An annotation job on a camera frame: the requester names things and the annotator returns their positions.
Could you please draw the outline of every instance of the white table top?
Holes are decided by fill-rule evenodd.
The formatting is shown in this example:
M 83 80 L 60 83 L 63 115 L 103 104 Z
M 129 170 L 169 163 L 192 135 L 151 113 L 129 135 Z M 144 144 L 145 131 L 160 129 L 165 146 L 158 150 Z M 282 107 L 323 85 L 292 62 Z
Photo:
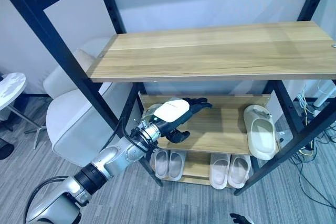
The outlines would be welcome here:
M 26 76 L 23 73 L 9 73 L 0 81 L 0 110 L 10 105 L 25 89 Z

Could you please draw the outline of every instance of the light wood shelf board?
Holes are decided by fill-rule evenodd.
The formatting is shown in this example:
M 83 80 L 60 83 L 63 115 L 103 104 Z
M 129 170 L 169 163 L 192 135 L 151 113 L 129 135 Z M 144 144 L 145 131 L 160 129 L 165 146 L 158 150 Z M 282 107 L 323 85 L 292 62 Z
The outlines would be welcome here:
M 174 181 L 174 180 L 171 180 L 169 178 L 164 178 L 163 180 Z M 182 178 L 179 181 L 176 181 L 176 182 L 191 183 L 191 184 L 198 184 L 198 185 L 205 185 L 205 186 L 210 186 L 211 185 L 209 179 L 197 178 L 197 177 L 182 176 Z
M 168 101 L 171 97 L 177 98 L 200 98 L 205 97 L 208 102 L 213 105 L 213 108 L 227 108 L 227 109 L 244 109 L 251 104 L 257 104 L 260 106 L 266 106 L 270 99 L 269 94 L 253 95 L 253 94 L 243 94 L 243 95 L 208 95 L 208 94 L 198 94 L 198 95 L 140 95 L 140 99 L 145 109 L 149 108 L 155 103 L 164 103 Z
M 178 144 L 171 143 L 165 137 L 162 137 L 158 140 L 159 147 L 195 152 L 251 155 L 247 144 L 243 110 L 250 104 L 265 105 L 269 96 L 244 95 L 232 97 L 206 95 L 206 97 L 210 103 L 214 101 L 214 107 L 203 109 L 178 127 L 180 131 L 190 131 L 191 135 Z M 159 95 L 141 96 L 145 108 L 154 103 L 167 101 L 169 98 L 168 96 Z M 241 102 L 243 105 L 234 104 L 232 102 L 234 100 Z
M 209 180 L 211 153 L 188 152 L 184 163 L 183 175 Z
M 334 41 L 314 22 L 122 34 L 112 40 L 87 71 L 93 81 L 336 79 Z

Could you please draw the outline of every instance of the robotic arm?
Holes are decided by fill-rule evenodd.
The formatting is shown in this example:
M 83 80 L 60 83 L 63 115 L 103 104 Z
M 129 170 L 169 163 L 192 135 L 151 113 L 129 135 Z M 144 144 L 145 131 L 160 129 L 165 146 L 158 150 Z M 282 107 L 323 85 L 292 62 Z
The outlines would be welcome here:
M 78 224 L 81 213 L 77 204 L 86 206 L 97 190 L 143 157 L 159 137 L 165 136 L 173 143 L 184 141 L 190 132 L 180 132 L 176 128 L 202 108 L 210 108 L 212 105 L 206 101 L 205 98 L 172 98 L 165 102 L 154 112 L 149 124 L 142 121 L 130 136 L 107 146 L 75 176 L 61 182 L 28 212 L 27 223 Z

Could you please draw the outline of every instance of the slipper pair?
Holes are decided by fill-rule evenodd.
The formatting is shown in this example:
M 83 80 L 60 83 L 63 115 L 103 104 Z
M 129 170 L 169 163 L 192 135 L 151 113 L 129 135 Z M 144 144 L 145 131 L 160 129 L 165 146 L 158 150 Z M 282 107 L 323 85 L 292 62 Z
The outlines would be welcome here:
M 248 148 L 253 156 L 270 160 L 276 153 L 275 130 L 272 115 L 259 105 L 244 110 Z
M 154 153 L 155 175 L 159 179 L 168 177 L 170 180 L 181 179 L 186 151 L 159 149 Z
M 211 154 L 210 184 L 216 189 L 224 189 L 229 183 L 234 188 L 242 188 L 248 179 L 251 160 L 247 155 L 226 153 Z

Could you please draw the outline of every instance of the white armchair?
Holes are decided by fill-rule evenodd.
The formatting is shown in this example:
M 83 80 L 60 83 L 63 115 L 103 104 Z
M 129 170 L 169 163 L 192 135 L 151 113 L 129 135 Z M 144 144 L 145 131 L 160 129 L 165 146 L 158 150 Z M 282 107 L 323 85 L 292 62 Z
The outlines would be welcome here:
M 81 49 L 96 57 L 108 41 L 109 38 L 91 40 Z M 99 153 L 113 130 L 60 67 L 44 81 L 44 87 L 54 99 L 46 119 L 52 150 L 76 165 L 85 166 Z M 120 117 L 131 88 L 131 83 L 103 83 L 99 89 L 116 117 Z M 136 102 L 127 130 L 135 127 L 133 119 L 140 117 Z

